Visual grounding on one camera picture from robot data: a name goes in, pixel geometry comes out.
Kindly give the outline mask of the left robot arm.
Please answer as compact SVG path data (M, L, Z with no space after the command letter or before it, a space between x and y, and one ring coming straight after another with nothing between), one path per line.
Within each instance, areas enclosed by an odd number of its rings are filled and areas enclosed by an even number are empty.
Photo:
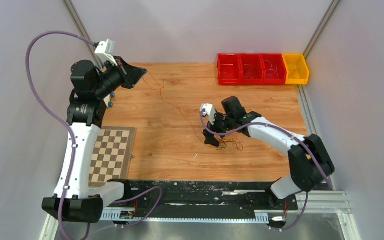
M41 208L57 220L74 223L97 223L103 209L113 202L120 207L132 203L128 180L110 179L95 193L89 191L89 168L103 116L104 98L118 87L132 89L147 74L147 69L129 65L121 57L104 63L101 71L93 62L81 60L71 67L73 90L69 97L67 148L60 179L51 197L42 200Z

